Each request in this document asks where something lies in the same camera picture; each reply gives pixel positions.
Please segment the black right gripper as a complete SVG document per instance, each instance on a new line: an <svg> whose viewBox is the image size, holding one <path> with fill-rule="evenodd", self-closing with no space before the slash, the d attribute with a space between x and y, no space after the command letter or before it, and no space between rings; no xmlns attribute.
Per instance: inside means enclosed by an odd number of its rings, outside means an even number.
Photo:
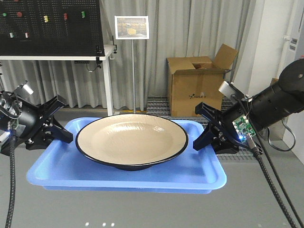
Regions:
<svg viewBox="0 0 304 228"><path fill-rule="evenodd" d="M202 134L193 141L193 149L199 151L209 144L212 145L216 154L235 154L239 152L240 148L250 149L248 141L251 140L253 136L247 135L247 140L241 142L232 124L232 122L241 115L245 115L249 120L249 109L246 106L246 99L235 96L234 98L236 99L236 104L224 112L204 102L196 105L195 114L202 115L211 123L208 123ZM212 123L218 123L219 127L214 126Z"/></svg>

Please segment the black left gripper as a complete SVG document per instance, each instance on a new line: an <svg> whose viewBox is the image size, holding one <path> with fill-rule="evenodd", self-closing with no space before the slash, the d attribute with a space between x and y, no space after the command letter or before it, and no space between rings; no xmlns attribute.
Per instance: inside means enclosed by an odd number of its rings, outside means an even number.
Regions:
<svg viewBox="0 0 304 228"><path fill-rule="evenodd" d="M66 100L56 95L44 104L34 105L13 92L0 92L0 129L8 131L8 121L18 119L19 124L13 130L15 136L14 146L26 144L28 150L45 149L53 138L66 143L73 141L73 134L66 130L55 118L51 118L59 109L66 106ZM45 133L43 125L50 120L48 130Z"/></svg>

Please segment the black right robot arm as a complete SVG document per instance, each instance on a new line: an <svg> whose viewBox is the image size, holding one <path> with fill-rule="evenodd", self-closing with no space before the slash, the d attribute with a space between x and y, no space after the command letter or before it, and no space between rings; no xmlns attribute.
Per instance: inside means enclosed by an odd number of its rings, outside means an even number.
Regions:
<svg viewBox="0 0 304 228"><path fill-rule="evenodd" d="M227 81L218 90L232 101L233 106L223 112L203 102L195 107L195 113L204 116L209 123L193 142L193 148L198 151L212 145L217 154L237 153L239 147L248 148L246 138L240 139L233 125L239 117L246 116L259 132L290 114L303 111L304 60L289 64L278 81L251 98L246 98Z"/></svg>

